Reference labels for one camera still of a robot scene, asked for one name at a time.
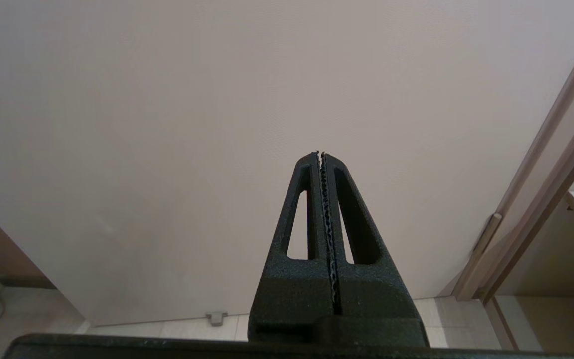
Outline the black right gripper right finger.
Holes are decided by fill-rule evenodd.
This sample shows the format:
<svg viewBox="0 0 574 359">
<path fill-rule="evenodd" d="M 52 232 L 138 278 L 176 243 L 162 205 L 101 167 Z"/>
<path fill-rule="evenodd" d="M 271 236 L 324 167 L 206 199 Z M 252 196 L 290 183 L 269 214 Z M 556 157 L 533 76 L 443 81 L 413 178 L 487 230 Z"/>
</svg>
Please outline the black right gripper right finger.
<svg viewBox="0 0 574 359">
<path fill-rule="evenodd" d="M 421 316 L 347 166 L 323 155 L 323 214 L 332 316 L 323 341 L 345 346 L 426 346 Z"/>
</svg>

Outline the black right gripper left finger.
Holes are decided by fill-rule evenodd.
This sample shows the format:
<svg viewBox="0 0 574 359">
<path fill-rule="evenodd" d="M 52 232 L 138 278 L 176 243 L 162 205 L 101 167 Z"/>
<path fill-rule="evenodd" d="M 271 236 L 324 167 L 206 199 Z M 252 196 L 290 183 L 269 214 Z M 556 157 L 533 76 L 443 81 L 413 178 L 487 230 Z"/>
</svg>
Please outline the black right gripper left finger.
<svg viewBox="0 0 574 359">
<path fill-rule="evenodd" d="M 307 257 L 288 248 L 300 195 L 306 195 Z M 317 320 L 334 314 L 334 289 L 316 152 L 294 166 L 248 321 L 251 342 L 307 343 Z"/>
</svg>

